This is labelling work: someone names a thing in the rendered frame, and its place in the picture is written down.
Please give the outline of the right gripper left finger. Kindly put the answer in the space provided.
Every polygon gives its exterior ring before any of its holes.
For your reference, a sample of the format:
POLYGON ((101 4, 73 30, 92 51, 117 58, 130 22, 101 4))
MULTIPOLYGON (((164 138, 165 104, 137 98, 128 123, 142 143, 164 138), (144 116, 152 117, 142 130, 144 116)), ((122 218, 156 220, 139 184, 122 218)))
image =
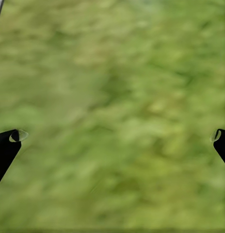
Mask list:
POLYGON ((28 132, 20 129, 0 133, 0 181, 21 149, 21 140, 27 137, 28 132))

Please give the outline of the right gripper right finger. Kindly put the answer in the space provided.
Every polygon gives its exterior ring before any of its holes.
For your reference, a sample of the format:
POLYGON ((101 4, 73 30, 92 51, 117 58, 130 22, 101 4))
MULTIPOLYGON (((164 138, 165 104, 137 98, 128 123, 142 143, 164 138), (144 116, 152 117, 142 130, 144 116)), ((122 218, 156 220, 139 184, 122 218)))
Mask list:
POLYGON ((219 129, 213 132, 210 140, 214 142, 214 147, 225 162, 225 130, 219 129))

